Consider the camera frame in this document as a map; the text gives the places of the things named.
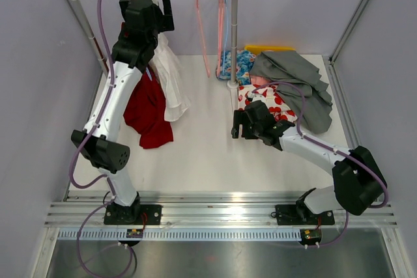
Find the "white pleated skirt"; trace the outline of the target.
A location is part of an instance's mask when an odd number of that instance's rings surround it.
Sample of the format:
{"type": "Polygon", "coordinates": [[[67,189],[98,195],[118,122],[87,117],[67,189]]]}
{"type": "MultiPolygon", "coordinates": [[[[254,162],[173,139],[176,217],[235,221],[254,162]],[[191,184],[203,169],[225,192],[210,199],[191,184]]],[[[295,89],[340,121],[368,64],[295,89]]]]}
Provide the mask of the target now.
{"type": "Polygon", "coordinates": [[[151,67],[158,76],[165,96],[164,120],[175,122],[190,107],[190,99],[186,95],[180,77],[182,65],[169,47],[169,41],[163,33],[158,35],[158,45],[154,50],[151,67]]]}

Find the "pink skirt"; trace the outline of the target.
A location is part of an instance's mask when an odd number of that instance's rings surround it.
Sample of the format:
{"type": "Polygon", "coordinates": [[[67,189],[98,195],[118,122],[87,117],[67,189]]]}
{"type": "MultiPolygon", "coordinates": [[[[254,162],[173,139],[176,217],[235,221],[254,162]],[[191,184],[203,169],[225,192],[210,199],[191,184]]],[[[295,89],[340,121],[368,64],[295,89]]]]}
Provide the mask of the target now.
{"type": "Polygon", "coordinates": [[[261,77],[261,76],[250,76],[250,80],[251,80],[252,85],[258,85],[258,86],[270,83],[269,79],[265,77],[261,77]]]}

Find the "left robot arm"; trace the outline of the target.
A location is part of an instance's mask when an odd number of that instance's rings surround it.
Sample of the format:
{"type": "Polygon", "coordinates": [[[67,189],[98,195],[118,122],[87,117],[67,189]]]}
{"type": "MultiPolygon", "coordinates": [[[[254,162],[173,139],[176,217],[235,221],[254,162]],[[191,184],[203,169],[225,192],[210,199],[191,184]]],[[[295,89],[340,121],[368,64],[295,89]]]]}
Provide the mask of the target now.
{"type": "Polygon", "coordinates": [[[158,35],[173,31],[171,0],[120,0],[123,21],[111,50],[109,74],[97,107],[84,129],[74,130],[71,140],[78,152],[106,178],[112,198],[105,205],[104,224],[159,223],[160,206],[141,205],[127,163],[130,147],[118,143],[119,127],[128,101],[146,73],[158,46],[158,35]]]}

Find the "red poppy print skirt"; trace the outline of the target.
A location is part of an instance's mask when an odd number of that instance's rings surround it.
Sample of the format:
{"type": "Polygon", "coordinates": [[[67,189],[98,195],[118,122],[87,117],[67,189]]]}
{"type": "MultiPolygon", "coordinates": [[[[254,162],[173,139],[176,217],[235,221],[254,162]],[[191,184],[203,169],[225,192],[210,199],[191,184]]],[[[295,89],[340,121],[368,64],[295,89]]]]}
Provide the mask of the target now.
{"type": "MultiPolygon", "coordinates": [[[[246,95],[248,92],[253,91],[257,87],[258,85],[243,85],[238,88],[239,111],[243,111],[245,107],[250,104],[250,102],[246,99],[246,95]]],[[[266,106],[269,112],[274,115],[275,120],[288,120],[289,122],[296,122],[296,114],[276,92],[275,86],[267,86],[265,88],[256,90],[256,92],[266,96],[266,106]]]]}

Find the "dark red skirt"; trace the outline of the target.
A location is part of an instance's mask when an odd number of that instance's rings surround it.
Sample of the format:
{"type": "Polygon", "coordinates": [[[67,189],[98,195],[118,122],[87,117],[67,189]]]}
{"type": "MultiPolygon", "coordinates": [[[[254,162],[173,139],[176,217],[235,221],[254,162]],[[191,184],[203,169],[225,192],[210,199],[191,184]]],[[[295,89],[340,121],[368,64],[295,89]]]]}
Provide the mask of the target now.
{"type": "Polygon", "coordinates": [[[124,121],[140,134],[139,146],[144,149],[158,148],[173,141],[171,125],[164,118],[165,96],[154,68],[152,57],[147,61],[145,73],[134,88],[124,112],[124,121]]]}

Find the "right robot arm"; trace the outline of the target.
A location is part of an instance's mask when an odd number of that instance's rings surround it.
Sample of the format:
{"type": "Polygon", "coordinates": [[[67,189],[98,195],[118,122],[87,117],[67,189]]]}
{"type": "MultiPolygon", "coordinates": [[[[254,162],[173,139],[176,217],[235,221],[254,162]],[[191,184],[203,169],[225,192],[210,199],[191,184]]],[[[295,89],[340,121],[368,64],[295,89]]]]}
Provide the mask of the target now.
{"type": "Polygon", "coordinates": [[[331,186],[311,188],[294,204],[276,205],[279,225],[332,225],[335,210],[359,216],[368,208],[379,208],[377,199],[388,196],[386,180],[367,148],[343,148],[305,135],[298,125],[276,120],[260,100],[234,111],[231,136],[258,139],[266,146],[309,161],[332,177],[331,186]]]}

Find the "pink wire hanger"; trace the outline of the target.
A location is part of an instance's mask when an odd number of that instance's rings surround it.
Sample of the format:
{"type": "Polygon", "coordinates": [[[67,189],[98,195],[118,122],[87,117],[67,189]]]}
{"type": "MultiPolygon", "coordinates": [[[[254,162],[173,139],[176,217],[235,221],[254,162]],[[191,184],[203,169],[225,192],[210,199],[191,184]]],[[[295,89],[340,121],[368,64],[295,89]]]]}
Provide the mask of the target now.
{"type": "Polygon", "coordinates": [[[222,42],[223,42],[223,13],[224,13],[224,0],[218,0],[218,52],[217,52],[217,67],[216,76],[220,75],[221,54],[222,54],[222,42]]]}

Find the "grey skirt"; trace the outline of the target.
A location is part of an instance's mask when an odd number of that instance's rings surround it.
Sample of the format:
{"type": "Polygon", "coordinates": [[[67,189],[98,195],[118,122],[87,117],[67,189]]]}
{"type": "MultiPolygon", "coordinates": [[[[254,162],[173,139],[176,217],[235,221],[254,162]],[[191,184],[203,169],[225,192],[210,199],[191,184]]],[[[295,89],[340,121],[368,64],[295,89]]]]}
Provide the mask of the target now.
{"type": "Polygon", "coordinates": [[[278,82],[279,96],[301,124],[314,134],[322,134],[332,124],[332,97],[319,69],[296,51],[263,51],[256,56],[250,74],[278,82]]]}

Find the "blue wire hanger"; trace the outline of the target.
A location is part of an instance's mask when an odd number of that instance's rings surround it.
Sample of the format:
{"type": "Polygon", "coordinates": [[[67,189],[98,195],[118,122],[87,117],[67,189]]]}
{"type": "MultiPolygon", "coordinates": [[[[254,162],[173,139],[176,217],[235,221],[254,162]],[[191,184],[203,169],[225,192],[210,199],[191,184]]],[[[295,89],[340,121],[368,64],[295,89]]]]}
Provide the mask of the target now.
{"type": "Polygon", "coordinates": [[[226,54],[226,47],[227,47],[227,36],[229,32],[229,26],[228,26],[228,8],[227,8],[227,0],[224,0],[224,17],[223,17],[223,53],[222,53],[222,66],[224,68],[225,66],[225,54],[226,54]]]}

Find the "pink hanger of grey skirt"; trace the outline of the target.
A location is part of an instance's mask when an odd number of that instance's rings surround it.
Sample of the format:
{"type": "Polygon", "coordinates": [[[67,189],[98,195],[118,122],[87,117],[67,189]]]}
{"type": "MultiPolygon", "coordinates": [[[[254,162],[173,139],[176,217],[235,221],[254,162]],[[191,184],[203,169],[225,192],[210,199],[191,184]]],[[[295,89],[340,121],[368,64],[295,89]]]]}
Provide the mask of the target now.
{"type": "Polygon", "coordinates": [[[205,33],[204,33],[204,28],[203,28],[203,21],[202,21],[200,6],[199,6],[199,0],[195,0],[195,9],[196,9],[197,22],[198,22],[198,27],[199,27],[199,37],[200,37],[203,63],[205,66],[206,75],[208,78],[210,78],[211,71],[210,71],[209,60],[207,56],[207,46],[206,46],[206,41],[205,41],[205,33]]]}

